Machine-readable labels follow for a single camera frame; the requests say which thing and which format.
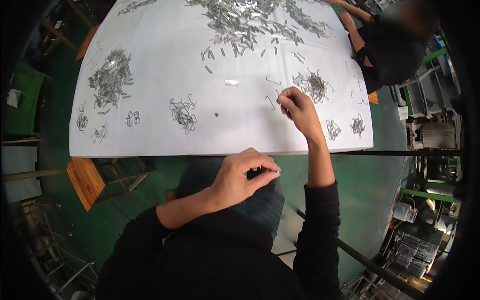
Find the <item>white tablecloth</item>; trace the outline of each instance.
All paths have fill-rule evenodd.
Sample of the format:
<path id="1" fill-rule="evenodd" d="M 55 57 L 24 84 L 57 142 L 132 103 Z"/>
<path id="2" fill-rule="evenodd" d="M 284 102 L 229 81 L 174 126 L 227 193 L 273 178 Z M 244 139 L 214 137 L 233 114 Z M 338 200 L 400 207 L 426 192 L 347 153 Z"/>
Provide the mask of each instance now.
<path id="1" fill-rule="evenodd" d="M 304 44 L 297 47 L 294 41 L 285 39 L 280 39 L 279 45 L 272 44 L 270 34 L 259 34 L 254 51 L 246 49 L 243 56 L 235 58 L 230 43 L 214 45 L 210 41 L 216 33 L 207 26 L 211 20 L 202 15 L 206 8 L 186 6 L 183 0 L 158 0 L 119 14 L 131 2 L 115 3 L 83 59 L 70 122 L 71 156 L 221 155 L 248 147 L 269 154 L 306 153 L 305 138 L 281 114 L 275 100 L 276 90 L 294 85 L 293 77 L 299 72 L 307 75 L 307 68 L 330 84 L 325 94 L 328 100 L 324 98 L 323 103 L 315 105 L 330 151 L 373 147 L 362 73 L 351 58 L 348 36 L 330 5 L 297 1 L 297 6 L 314 21 L 328 23 L 328 37 L 318 38 L 305 30 L 280 6 L 268 20 L 281 24 L 286 20 L 288 25 L 299 28 Z M 260 21 L 249 23 L 261 25 Z M 216 59 L 205 57 L 202 61 L 200 52 L 208 46 Z M 94 97 L 97 91 L 89 87 L 88 78 L 116 48 L 131 56 L 133 84 L 123 89 L 131 97 L 121 97 L 118 108 L 111 103 L 99 108 Z M 300 53 L 304 63 L 292 52 Z M 281 85 L 268 82 L 267 76 Z M 227 86 L 225 80 L 236 80 L 238 86 Z M 173 120 L 170 103 L 173 98 L 175 102 L 186 102 L 189 94 L 196 103 L 189 111 L 196 118 L 193 131 L 186 131 Z M 274 110 L 265 96 L 274 103 Z M 108 109 L 107 114 L 98 114 Z M 126 124 L 130 111 L 138 111 L 139 124 Z M 79 117 L 88 119 L 83 130 L 77 126 Z M 364 126 L 361 134 L 352 128 L 359 117 Z M 327 121 L 332 120 L 334 127 L 341 130 L 337 136 L 328 133 Z"/>

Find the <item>jeans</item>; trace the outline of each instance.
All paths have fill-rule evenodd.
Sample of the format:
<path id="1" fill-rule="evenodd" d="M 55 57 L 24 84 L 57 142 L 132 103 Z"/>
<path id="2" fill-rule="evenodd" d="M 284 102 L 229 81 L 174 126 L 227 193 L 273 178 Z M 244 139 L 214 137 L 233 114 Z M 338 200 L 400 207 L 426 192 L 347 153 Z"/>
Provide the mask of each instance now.
<path id="1" fill-rule="evenodd" d="M 177 187 L 177 198 L 193 195 L 204 188 L 211 186 L 216 178 L 223 157 L 204 157 L 192 161 L 183 172 Z M 250 170 L 247 178 L 251 179 L 263 172 Z M 268 185 L 258 189 L 251 197 L 236 204 L 233 209 L 245 215 L 250 221 L 260 225 L 272 234 L 274 239 L 277 235 L 278 224 L 282 217 L 283 203 L 285 198 L 280 188 L 278 178 Z"/>

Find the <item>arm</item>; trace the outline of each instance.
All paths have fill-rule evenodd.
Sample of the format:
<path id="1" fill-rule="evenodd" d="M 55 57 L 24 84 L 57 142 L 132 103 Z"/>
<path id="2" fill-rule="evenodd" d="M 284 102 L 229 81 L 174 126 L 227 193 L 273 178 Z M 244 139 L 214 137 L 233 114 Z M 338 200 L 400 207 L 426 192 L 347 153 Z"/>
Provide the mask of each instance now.
<path id="1" fill-rule="evenodd" d="M 349 15 L 347 12 L 341 12 L 340 20 L 347 28 L 348 33 L 350 34 L 350 41 L 352 43 L 352 46 L 355 49 L 355 52 L 358 53 L 365 47 L 365 41 L 360 36 L 360 33 L 358 32 L 357 27 L 353 22 L 352 16 Z M 365 56 L 365 58 L 363 59 L 363 65 L 367 67 L 373 67 L 367 56 Z"/>
<path id="2" fill-rule="evenodd" d="M 312 100 L 297 88 L 284 90 L 277 101 L 305 135 L 309 149 L 306 220 L 298 235 L 293 270 L 308 298 L 340 299 L 338 192 L 322 127 Z"/>
<path id="3" fill-rule="evenodd" d="M 350 14 L 352 14 L 354 17 L 356 17 L 363 25 L 365 24 L 372 24 L 374 21 L 373 21 L 373 17 L 371 14 L 369 14 L 368 12 L 362 10 L 361 8 L 359 7 L 356 7 L 356 6 L 353 6 L 349 3 L 346 3 L 345 1 L 343 0 L 324 0 L 326 2 L 329 2 L 329 3 L 334 3 L 334 4 L 338 4 L 340 5 L 341 7 L 343 7 L 347 12 L 349 12 Z"/>
<path id="4" fill-rule="evenodd" d="M 262 166 L 280 171 L 273 158 L 253 148 L 224 159 L 211 187 L 191 196 L 152 207 L 130 221 L 105 261 L 96 287 L 96 298 L 135 299 L 138 289 L 158 285 L 151 282 L 158 270 L 162 239 L 193 219 L 238 204 L 280 176 L 264 172 L 248 180 L 251 168 Z"/>

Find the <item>green epoxy floor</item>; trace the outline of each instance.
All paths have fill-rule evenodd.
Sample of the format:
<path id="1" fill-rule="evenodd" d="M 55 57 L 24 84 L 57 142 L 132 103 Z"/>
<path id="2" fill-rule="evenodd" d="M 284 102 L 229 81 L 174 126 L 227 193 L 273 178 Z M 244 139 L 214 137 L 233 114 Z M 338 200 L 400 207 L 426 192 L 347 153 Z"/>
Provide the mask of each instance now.
<path id="1" fill-rule="evenodd" d="M 87 28 L 79 25 L 74 29 L 72 41 L 81 45 L 87 32 Z M 80 69 L 75 56 L 63 46 L 47 72 L 52 81 L 45 95 L 47 101 L 41 116 L 41 169 L 64 168 L 70 159 L 68 126 Z M 378 92 L 378 99 L 379 105 L 371 105 L 373 150 L 404 150 L 405 126 L 398 118 L 396 104 L 388 88 Z M 286 198 L 279 234 L 272 250 L 279 253 L 293 249 L 293 241 L 301 229 L 302 220 L 294 210 L 304 210 L 303 185 L 307 182 L 308 166 L 307 156 L 274 158 L 282 168 L 280 180 Z M 48 209 L 50 225 L 61 234 L 73 234 L 61 244 L 62 247 L 84 260 L 94 261 L 94 268 L 99 271 L 129 219 L 153 205 L 164 203 L 165 190 L 177 186 L 190 159 L 146 157 L 145 160 L 153 164 L 157 172 L 148 176 L 135 193 L 117 198 L 114 203 L 96 205 L 88 213 L 67 174 L 43 177 L 41 182 L 46 199 L 51 203 L 61 203 L 61 208 Z M 388 224 L 403 158 L 332 155 L 332 161 L 340 195 L 340 238 L 363 255 L 373 257 L 380 248 Z M 363 267 L 342 250 L 338 251 L 339 278 L 343 283 L 355 277 Z"/>

